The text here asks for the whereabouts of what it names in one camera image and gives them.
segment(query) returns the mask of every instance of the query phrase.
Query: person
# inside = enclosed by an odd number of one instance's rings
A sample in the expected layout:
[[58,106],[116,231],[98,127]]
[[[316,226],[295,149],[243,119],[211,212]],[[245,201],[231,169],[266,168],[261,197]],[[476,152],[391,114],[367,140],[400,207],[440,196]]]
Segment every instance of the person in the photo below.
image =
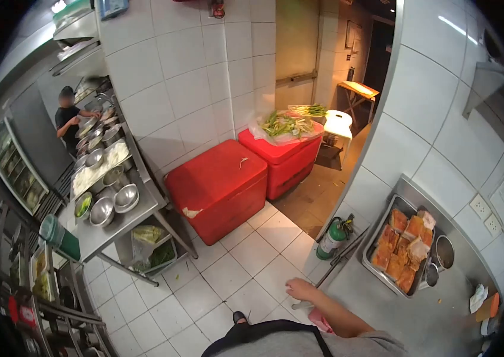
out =
[[65,141],[67,152],[77,158],[77,143],[79,139],[75,136],[79,130],[79,118],[77,114],[82,117],[97,117],[100,118],[101,114],[84,109],[79,109],[74,105],[75,96],[73,89],[69,86],[63,87],[59,93],[59,108],[55,113],[55,125],[57,130],[57,137]]
[[234,326],[225,337],[213,342],[202,356],[407,356],[401,342],[386,332],[375,331],[309,282],[295,278],[285,285],[290,296],[309,301],[319,309],[336,335],[288,320],[250,325],[244,314],[236,311]]

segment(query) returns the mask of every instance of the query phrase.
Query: gray shirt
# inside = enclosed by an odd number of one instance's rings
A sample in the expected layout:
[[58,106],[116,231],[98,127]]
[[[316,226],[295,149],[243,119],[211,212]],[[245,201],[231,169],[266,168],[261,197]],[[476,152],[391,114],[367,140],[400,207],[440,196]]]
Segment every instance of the gray shirt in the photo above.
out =
[[[322,332],[323,339],[334,357],[405,357],[407,352],[401,342],[387,332],[366,332],[355,338],[341,338]],[[239,345],[217,354],[217,357],[322,356],[317,339],[312,332],[275,332],[257,341]]]

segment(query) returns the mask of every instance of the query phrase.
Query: hand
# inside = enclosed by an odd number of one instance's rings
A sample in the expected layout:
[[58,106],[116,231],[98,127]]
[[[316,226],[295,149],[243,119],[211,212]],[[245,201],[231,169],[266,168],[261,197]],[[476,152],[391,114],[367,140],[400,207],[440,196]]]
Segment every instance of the hand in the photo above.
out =
[[320,293],[315,286],[300,278],[288,280],[285,282],[285,287],[287,288],[285,292],[289,296],[301,301],[313,302],[313,299]]

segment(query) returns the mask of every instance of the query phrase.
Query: faucet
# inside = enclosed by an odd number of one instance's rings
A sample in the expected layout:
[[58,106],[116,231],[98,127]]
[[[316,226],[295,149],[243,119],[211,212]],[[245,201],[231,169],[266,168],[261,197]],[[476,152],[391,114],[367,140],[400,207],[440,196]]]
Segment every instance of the faucet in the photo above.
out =
[[109,102],[112,106],[115,106],[115,104],[113,103],[113,101],[111,100],[111,98],[109,98],[109,96],[108,96],[108,95],[106,95],[105,93],[99,93],[99,94],[97,95],[97,100],[98,100],[99,102],[101,102],[101,101],[105,100],[106,102]]

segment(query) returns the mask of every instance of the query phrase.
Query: wooden table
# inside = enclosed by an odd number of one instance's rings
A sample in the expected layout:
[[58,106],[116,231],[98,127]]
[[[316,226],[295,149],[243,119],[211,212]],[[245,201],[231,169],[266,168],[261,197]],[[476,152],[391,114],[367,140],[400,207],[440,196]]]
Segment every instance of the wooden table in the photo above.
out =
[[351,111],[351,118],[356,122],[355,118],[355,107],[363,103],[364,101],[371,102],[371,109],[369,110],[369,118],[367,119],[367,123],[371,123],[371,118],[373,115],[373,108],[375,107],[375,96],[379,93],[377,90],[374,90],[371,87],[364,85],[359,82],[349,82],[343,81],[337,83],[339,87],[347,89],[347,102],[349,103],[349,108],[346,110]]

